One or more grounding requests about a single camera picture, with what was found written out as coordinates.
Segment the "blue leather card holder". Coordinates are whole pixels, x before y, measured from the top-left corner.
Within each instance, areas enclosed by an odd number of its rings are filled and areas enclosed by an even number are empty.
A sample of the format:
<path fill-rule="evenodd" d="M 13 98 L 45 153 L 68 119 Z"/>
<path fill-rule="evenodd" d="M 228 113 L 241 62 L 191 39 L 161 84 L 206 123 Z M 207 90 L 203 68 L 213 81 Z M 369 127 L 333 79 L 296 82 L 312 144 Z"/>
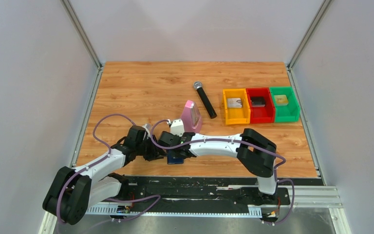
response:
<path fill-rule="evenodd" d="M 168 165 L 183 164 L 183 163 L 184 163 L 183 157 L 177 157 L 177 156 L 172 156 L 172 155 L 167 156 Z"/>

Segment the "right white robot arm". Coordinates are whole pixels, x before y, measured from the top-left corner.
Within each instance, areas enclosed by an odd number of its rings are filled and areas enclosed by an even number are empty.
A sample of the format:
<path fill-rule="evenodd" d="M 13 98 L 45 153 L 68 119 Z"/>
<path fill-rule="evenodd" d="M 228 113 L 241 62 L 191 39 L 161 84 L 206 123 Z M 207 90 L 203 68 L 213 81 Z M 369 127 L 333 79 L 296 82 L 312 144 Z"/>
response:
<path fill-rule="evenodd" d="M 178 136 L 162 132 L 156 143 L 167 154 L 178 158 L 199 156 L 229 156 L 236 158 L 257 177 L 259 198 L 272 203 L 278 197 L 274 172 L 277 146 L 257 131 L 245 128 L 241 134 L 208 136 L 185 132 Z"/>

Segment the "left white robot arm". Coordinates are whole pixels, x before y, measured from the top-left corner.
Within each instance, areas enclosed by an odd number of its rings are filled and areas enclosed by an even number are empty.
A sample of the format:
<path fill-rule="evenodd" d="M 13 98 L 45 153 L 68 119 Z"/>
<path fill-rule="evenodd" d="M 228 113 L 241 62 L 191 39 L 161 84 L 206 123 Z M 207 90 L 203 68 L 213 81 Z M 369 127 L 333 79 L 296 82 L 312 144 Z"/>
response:
<path fill-rule="evenodd" d="M 129 197 L 128 181 L 114 173 L 115 170 L 125 167 L 137 156 L 155 160 L 163 154 L 152 144 L 147 127 L 131 126 L 127 136 L 102 156 L 77 168 L 60 168 L 42 207 L 60 221 L 74 225 L 90 206 L 110 197 L 117 201 Z"/>

